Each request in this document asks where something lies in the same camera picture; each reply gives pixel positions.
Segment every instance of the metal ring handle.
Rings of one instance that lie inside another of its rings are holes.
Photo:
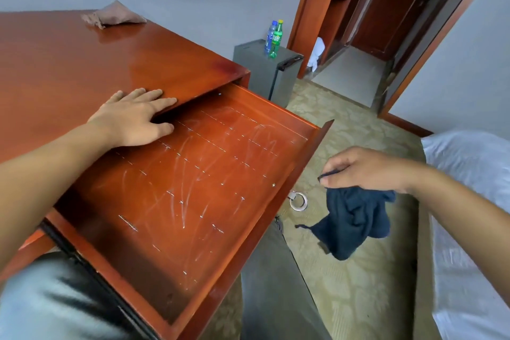
[[[296,199],[296,195],[300,195],[303,198],[303,204],[302,204],[301,207],[296,207],[292,203],[292,201]],[[294,192],[294,191],[292,191],[291,194],[289,194],[289,203],[290,203],[290,207],[292,207],[292,209],[294,211],[305,211],[307,209],[307,207],[308,207],[308,198],[302,192]]]

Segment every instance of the tile floor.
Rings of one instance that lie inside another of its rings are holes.
[[[423,160],[418,137],[376,117],[360,104],[306,80],[297,80],[288,109],[322,126],[335,123],[319,146],[295,189],[308,194],[309,208],[280,209],[284,235],[334,340],[409,340],[412,338],[417,239],[417,204],[399,195],[387,207],[391,233],[385,239],[367,239],[347,261],[326,255],[308,230],[324,217],[325,189],[317,174],[327,158],[351,145],[383,150]],[[201,339],[238,339],[242,299],[240,279],[212,318]]]
[[[328,65],[312,76],[312,81],[333,92],[370,107],[385,62],[353,46],[343,49]]]

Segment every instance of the scratched wooden surface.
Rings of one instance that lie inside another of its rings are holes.
[[[118,90],[160,88],[180,105],[248,73],[155,23],[99,30],[82,12],[0,13],[0,162],[85,123]]]
[[[105,155],[57,205],[169,323],[205,298],[307,141],[229,89],[169,112],[172,135]]]

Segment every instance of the person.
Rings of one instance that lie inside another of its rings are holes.
[[[111,148],[151,143],[173,131],[150,122],[174,105],[161,90],[114,94],[90,120],[0,164],[0,267],[4,268],[59,197]],[[396,190],[424,202],[510,304],[510,215],[423,163],[351,147],[331,157],[329,188]],[[276,223],[242,272],[243,339],[330,339]],[[138,339],[125,315],[62,253],[45,254],[11,277],[0,297],[0,338]]]

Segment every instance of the pants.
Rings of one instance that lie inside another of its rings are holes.
[[[331,339],[276,222],[242,272],[242,340]],[[11,277],[0,297],[0,339],[139,340],[122,311],[61,252]]]

